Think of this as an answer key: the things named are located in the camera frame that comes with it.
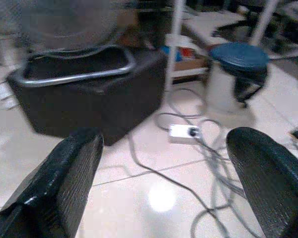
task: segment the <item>black box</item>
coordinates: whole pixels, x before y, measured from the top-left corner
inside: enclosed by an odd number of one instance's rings
[[[30,88],[16,83],[13,72],[7,81],[36,132],[67,137],[80,127],[98,127],[105,145],[112,145],[157,110],[163,96],[164,54],[146,49],[131,52],[137,65],[125,75]],[[34,65],[32,77],[40,70]]]

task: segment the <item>metal pole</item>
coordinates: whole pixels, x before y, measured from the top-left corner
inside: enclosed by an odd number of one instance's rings
[[[269,0],[269,2],[266,3],[265,9],[260,15],[259,21],[256,25],[256,30],[253,33],[253,36],[249,42],[250,45],[258,46],[265,30],[272,18],[272,15],[276,9],[276,6],[278,4],[279,0]]]
[[[176,0],[173,17],[172,17],[172,44],[170,46],[166,79],[165,79],[165,91],[169,92],[172,88],[172,72],[174,71],[175,57],[177,51],[178,36],[181,33],[182,26],[182,12],[185,6],[186,0]]]

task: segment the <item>power strip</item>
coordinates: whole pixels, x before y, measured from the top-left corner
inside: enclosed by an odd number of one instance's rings
[[[199,128],[194,125],[171,124],[169,127],[169,142],[173,144],[197,144]]]

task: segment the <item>blue lid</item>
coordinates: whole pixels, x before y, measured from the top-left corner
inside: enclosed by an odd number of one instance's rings
[[[212,49],[210,55],[223,66],[242,71],[265,69],[269,62],[268,55],[259,47],[246,43],[222,44]]]

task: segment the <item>trash can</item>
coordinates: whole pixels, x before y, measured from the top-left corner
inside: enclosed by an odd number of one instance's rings
[[[206,91],[209,107],[236,113],[260,91],[267,78],[268,56],[256,46],[226,43],[210,51],[210,79]]]

